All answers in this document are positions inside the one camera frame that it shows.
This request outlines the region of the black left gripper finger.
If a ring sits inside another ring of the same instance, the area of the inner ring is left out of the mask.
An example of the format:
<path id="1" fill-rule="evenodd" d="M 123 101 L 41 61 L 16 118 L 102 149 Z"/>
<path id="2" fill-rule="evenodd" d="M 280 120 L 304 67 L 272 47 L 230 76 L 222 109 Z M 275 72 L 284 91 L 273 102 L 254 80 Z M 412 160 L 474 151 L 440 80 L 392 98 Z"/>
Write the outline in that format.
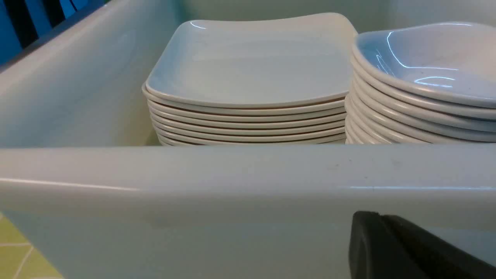
<path id="1" fill-rule="evenodd" d="M 480 260 L 398 215 L 357 211 L 348 249 L 353 279 L 494 279 Z"/>

